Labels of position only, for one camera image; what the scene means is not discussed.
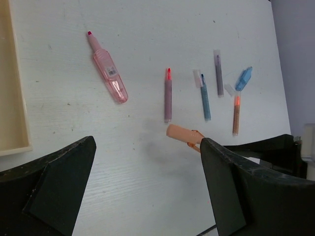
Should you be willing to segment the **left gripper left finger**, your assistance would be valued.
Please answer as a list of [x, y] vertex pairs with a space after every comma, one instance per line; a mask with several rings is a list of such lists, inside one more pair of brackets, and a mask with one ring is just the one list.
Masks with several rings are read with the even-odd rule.
[[92, 169], [96, 143], [86, 136], [0, 173], [2, 236], [70, 236]]

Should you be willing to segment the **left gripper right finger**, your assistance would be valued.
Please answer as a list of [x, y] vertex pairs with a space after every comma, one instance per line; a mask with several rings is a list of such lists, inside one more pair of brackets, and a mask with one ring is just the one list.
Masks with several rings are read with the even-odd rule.
[[219, 235], [314, 235], [315, 183], [296, 169], [286, 174], [248, 160], [257, 154], [288, 167], [299, 146], [287, 134], [238, 146], [202, 139], [201, 161]]

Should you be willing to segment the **blue highlighter pen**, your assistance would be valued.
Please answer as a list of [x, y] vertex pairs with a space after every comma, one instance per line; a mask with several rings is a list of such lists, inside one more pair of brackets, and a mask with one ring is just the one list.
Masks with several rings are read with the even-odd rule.
[[237, 83], [235, 84], [236, 91], [242, 91], [252, 76], [252, 67], [248, 67], [247, 69], [243, 70], [241, 73]]

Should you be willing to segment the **orange highlighter pen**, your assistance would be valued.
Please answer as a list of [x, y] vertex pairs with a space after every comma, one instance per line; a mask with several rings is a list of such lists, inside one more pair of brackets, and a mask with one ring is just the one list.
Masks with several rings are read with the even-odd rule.
[[189, 130], [178, 125], [170, 124], [166, 130], [169, 138], [186, 143], [190, 148], [200, 153], [199, 145], [204, 135], [197, 130]]

